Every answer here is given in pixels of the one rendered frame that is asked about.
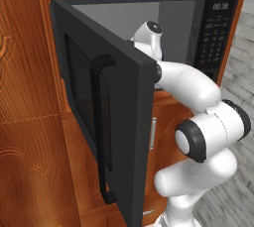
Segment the black microwave door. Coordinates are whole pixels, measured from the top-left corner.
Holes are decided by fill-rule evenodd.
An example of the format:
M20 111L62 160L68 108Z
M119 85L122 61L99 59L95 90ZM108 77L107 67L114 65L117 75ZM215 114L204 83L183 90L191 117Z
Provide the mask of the black microwave door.
M71 0L52 0L50 8L67 101L96 161L90 67L101 55L116 61L100 73L106 190L127 227L141 227L157 64Z

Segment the black microwave oven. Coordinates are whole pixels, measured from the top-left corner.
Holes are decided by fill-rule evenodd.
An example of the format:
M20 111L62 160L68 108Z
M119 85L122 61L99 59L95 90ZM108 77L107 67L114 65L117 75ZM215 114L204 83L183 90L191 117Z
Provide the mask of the black microwave oven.
M135 48L155 50L164 61L191 65L217 79L238 0L52 0L61 77L75 93L90 90L90 67L101 55L115 64L101 71L108 91L149 86L155 63Z

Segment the wooden drawer front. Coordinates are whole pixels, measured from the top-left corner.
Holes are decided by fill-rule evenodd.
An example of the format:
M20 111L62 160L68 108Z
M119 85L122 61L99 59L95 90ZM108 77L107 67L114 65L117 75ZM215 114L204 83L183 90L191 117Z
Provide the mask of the wooden drawer front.
M145 194L155 191L154 176L160 169L185 160L175 141L175 129L182 121L193 116L190 110L180 103L158 106L153 109L157 118L154 147L149 151Z

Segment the wooden tall cabinet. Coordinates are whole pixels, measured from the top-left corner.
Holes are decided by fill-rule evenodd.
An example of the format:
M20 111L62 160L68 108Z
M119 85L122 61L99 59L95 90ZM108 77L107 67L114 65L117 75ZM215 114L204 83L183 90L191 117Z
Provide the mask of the wooden tall cabinet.
M0 0L0 124L61 117L81 227L127 227L99 193L96 162L67 105L51 0Z

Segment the wooden cabinet door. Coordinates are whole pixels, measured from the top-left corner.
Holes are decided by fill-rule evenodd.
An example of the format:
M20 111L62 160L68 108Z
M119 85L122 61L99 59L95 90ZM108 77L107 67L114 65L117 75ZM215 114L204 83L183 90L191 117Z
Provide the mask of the wooden cabinet door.
M81 227L60 116L0 124L0 227Z

